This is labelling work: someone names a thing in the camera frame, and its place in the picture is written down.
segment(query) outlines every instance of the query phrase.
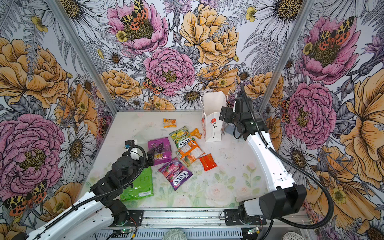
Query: orange flower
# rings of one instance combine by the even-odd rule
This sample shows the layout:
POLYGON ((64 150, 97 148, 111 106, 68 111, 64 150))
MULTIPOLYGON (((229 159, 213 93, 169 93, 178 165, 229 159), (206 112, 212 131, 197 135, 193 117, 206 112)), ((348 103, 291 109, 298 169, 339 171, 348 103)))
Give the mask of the orange flower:
POLYGON ((281 138, 282 138, 282 132, 281 132, 281 120, 280 118, 272 117, 267 119, 267 125, 268 125, 268 132, 271 137, 271 142, 273 147, 276 151, 279 150, 281 145, 281 138))
POLYGON ((12 228, 9 228, 7 223, 0 223, 0 239, 11 240, 20 232, 25 232, 26 227, 20 226, 18 223, 13 224, 12 228))
POLYGON ((159 98, 158 96, 154 95, 152 98, 149 98, 149 103, 144 103, 144 109, 161 109, 161 110, 170 110, 175 109, 173 104, 165 99, 165 98, 159 98))
POLYGON ((97 135, 98 119, 94 101, 84 91, 80 84, 76 85, 76 90, 71 89, 70 97, 60 98, 54 113, 56 123, 63 126, 79 127, 81 122, 88 124, 88 130, 93 135, 97 135))
POLYGON ((235 57, 239 35, 235 28, 218 37, 212 36, 224 24, 227 24, 227 18, 218 15, 209 5, 200 4, 198 16, 191 11, 184 15, 180 34, 188 40, 185 45, 196 46, 200 51, 200 63, 224 66, 235 57))
POLYGON ((347 102, 356 114, 356 125, 341 135, 345 152, 353 157, 353 168, 362 181, 380 188, 384 181, 384 69, 355 85, 355 104, 347 102))
POLYGON ((235 90, 236 83, 240 83, 237 71, 237 68, 220 70, 218 66, 211 65, 201 68, 196 76, 200 77, 200 82, 208 82, 206 89, 213 89, 213 92, 222 91, 227 95, 230 90, 235 90))
POLYGON ((62 185, 56 190, 53 197, 43 204, 43 209, 47 212, 40 215, 40 219, 44 222, 49 222, 74 204, 80 188, 81 184, 78 182, 70 182, 66 185, 62 185))
MULTIPOLYGON (((110 70, 103 72, 101 79, 104 81, 113 99, 118 96, 129 100, 131 97, 142 94, 139 81, 131 78, 123 71, 110 70)), ((99 98, 104 99, 99 90, 96 93, 99 98)))
MULTIPOLYGON (((244 87, 245 92, 248 96, 252 97, 253 99, 257 98, 258 96, 262 96, 265 93, 265 90, 269 84, 269 81, 271 81, 272 77, 272 71, 268 72, 266 74, 259 74, 258 76, 254 76, 250 79, 252 84, 248 84, 244 87)), ((273 89, 273 93, 271 95, 271 98, 269 99, 269 102, 274 106, 275 108, 279 105, 281 99, 283 98, 283 85, 284 85, 284 79, 282 76, 279 77, 279 81, 276 84, 276 87, 273 89)))
POLYGON ((38 46, 36 67, 28 79, 29 47, 23 40, 14 39, 11 44, 0 38, 0 96, 11 96, 8 104, 18 102, 23 94, 34 96, 49 108, 68 93, 67 73, 48 49, 38 46))
MULTIPOLYGON (((369 220, 374 217, 380 218, 380 211, 375 210, 376 205, 363 196, 367 193, 361 183, 353 181, 357 173, 352 167, 353 163, 348 162, 349 159, 335 146, 323 146, 319 157, 319 169, 315 172, 333 198, 334 215, 337 215, 336 226, 345 229, 355 218, 361 218, 362 225, 358 233, 364 233, 369 229, 369 220)), ((320 188, 312 187, 311 190, 307 190, 307 201, 316 213, 323 216, 327 214, 327 199, 320 188)))

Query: red packet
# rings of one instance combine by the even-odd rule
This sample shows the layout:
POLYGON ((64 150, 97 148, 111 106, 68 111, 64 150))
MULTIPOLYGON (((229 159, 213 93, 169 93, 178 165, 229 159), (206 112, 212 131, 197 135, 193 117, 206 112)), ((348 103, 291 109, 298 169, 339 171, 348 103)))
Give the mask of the red packet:
POLYGON ((199 159, 200 159, 201 163, 203 164, 204 171, 208 171, 214 167, 217 167, 217 164, 215 163, 211 154, 205 155, 203 157, 199 157, 199 159))

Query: gift bag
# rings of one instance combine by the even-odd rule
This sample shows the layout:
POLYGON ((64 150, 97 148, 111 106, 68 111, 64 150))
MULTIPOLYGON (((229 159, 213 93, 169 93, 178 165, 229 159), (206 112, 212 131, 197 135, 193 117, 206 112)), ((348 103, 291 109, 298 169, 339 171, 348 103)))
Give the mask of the gift bag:
POLYGON ((223 121, 218 118, 221 107, 227 105, 225 95, 221 91, 205 92, 202 97, 204 101, 202 124, 205 142, 221 141, 223 121))

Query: floral tabletop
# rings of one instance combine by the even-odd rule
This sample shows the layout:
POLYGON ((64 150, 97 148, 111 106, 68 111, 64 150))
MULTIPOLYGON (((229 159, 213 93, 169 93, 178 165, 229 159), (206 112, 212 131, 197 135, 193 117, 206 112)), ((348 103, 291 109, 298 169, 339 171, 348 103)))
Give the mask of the floral tabletop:
MULTIPOLYGON (((119 112, 100 148, 95 163, 82 189, 84 194, 89 187, 103 177, 124 152, 124 141, 145 139, 146 141, 166 137, 176 129, 188 127, 202 130, 201 111, 174 112, 119 112), (163 128, 163 118, 176 119, 177 128, 163 128)), ((124 202, 127 207, 235 207, 238 202, 259 197, 266 192, 262 168, 244 140, 236 140, 225 133, 219 142, 204 142, 197 139, 205 153, 211 153, 218 167, 207 172, 199 160, 188 169, 193 176, 174 191, 168 180, 158 171, 163 165, 152 167, 154 196, 124 202)), ((176 146, 171 142, 172 151, 176 146)))

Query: white table surface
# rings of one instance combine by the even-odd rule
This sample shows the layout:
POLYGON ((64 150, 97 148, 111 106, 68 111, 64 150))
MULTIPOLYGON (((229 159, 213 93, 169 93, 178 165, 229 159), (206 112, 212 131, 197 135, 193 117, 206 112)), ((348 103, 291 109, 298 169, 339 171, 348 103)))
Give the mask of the white table surface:
MULTIPOLYGON (((125 140, 141 138, 141 145, 147 150, 146 141, 169 136, 169 133, 187 126, 189 131, 198 128, 202 132, 201 111, 141 111, 118 112, 104 143, 93 163, 83 185, 81 195, 111 169, 125 151, 125 140), (176 119, 177 128, 163 128, 163 118, 176 119)), ((169 137, 172 158, 177 148, 169 137)), ((261 167, 258 166, 251 148, 242 139, 235 139, 225 133, 219 142, 205 143, 204 138, 196 142, 206 153, 211 153, 218 165, 207 172, 196 160, 188 169, 193 176, 177 191, 158 169, 152 167, 154 196, 135 202, 125 201, 127 207, 234 207, 238 202, 259 197, 266 192, 266 183, 261 167)))

